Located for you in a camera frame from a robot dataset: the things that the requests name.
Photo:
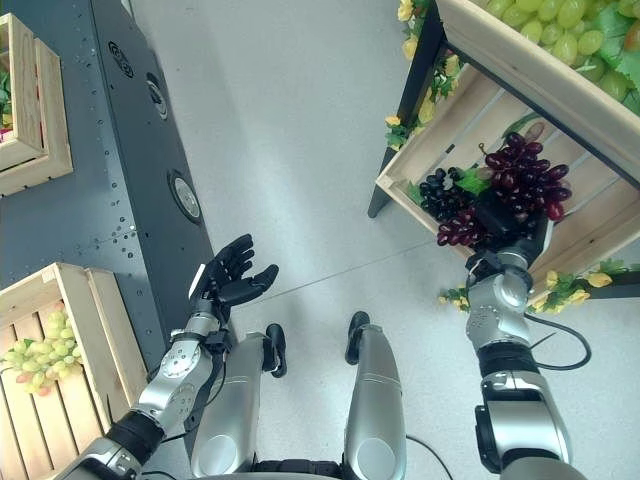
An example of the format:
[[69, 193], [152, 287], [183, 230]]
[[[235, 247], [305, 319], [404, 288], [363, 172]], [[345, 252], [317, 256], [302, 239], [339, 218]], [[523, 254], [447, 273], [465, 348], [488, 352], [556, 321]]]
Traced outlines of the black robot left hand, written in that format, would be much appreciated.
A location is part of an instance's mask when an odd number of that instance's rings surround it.
[[254, 255], [250, 234], [242, 235], [223, 247], [196, 274], [195, 284], [189, 293], [190, 305], [233, 307], [263, 295], [275, 282], [279, 267], [271, 264], [258, 274], [246, 276]]

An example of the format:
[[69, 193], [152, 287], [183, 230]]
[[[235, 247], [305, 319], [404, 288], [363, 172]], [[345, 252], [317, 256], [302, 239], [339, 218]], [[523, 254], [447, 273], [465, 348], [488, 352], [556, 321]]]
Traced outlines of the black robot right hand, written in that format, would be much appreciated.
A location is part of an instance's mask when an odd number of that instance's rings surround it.
[[516, 214], [498, 197], [482, 195], [475, 216], [492, 237], [487, 249], [520, 255], [531, 266], [549, 248], [554, 222], [543, 211]]

